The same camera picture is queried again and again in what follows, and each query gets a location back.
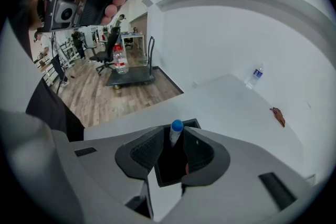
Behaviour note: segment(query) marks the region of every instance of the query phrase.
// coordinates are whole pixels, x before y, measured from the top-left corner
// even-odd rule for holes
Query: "blue bottle cap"
[[[172,123],[172,129],[175,132],[181,132],[183,130],[183,122],[180,120],[175,120]]]

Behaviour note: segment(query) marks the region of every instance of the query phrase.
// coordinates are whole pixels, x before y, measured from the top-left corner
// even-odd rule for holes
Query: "flatbed cart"
[[[118,74],[117,71],[113,69],[106,86],[113,86],[115,89],[119,89],[122,85],[153,82],[155,80],[152,74],[152,55],[154,44],[155,39],[151,37],[148,44],[148,61],[146,66],[130,67],[126,74]]]

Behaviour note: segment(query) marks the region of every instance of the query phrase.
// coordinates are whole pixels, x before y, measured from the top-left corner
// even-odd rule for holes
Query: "desk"
[[[146,48],[145,48],[145,35],[143,34],[138,34],[138,33],[134,33],[134,34],[126,34],[126,35],[120,35],[121,37],[121,41],[122,41],[122,47],[125,51],[125,55],[126,55],[126,47],[125,47],[125,42],[124,42],[124,39],[125,38],[142,38],[142,53],[143,53],[143,58],[148,60],[147,59],[147,53],[146,53]]]
[[[302,175],[302,144],[288,123],[284,128],[280,125],[269,110],[271,107],[243,82],[227,75],[142,111],[86,128],[84,139],[117,136],[171,124],[176,119],[197,118],[202,129],[256,144]],[[148,180],[154,220],[159,221],[181,196],[181,184],[159,188],[154,169]]]

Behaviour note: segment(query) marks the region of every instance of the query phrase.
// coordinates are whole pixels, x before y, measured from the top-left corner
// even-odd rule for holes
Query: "dark clothing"
[[[85,53],[84,53],[84,50],[83,50],[83,47],[81,46],[80,48],[77,48],[77,51],[78,51],[78,54],[80,56],[80,59],[85,59]]]
[[[23,49],[32,59],[28,35],[28,16],[26,4],[19,3],[16,13],[9,16],[13,31]],[[63,101],[48,87],[44,79],[37,85],[26,113],[43,120],[52,130],[67,134],[69,141],[81,141],[84,135],[84,126],[71,113]]]
[[[52,64],[52,66],[54,67],[55,71],[57,72],[57,74],[59,75],[59,79],[61,79],[64,82],[67,82],[68,78],[64,74],[64,71],[63,71],[63,68],[61,67],[61,63],[59,61],[58,55],[56,55],[55,57],[53,57],[50,62]]]
[[[85,53],[84,53],[82,41],[80,40],[79,35],[80,35],[79,32],[74,32],[71,36],[73,39],[74,46],[77,49],[78,54],[80,56],[80,59],[82,58],[85,59]]]

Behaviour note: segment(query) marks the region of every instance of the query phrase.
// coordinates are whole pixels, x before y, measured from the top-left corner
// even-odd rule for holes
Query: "orange object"
[[[280,122],[282,127],[285,127],[286,121],[285,121],[284,117],[282,116],[282,112],[280,111],[280,109],[272,108],[270,110],[273,111],[274,117],[278,120],[278,122]]]

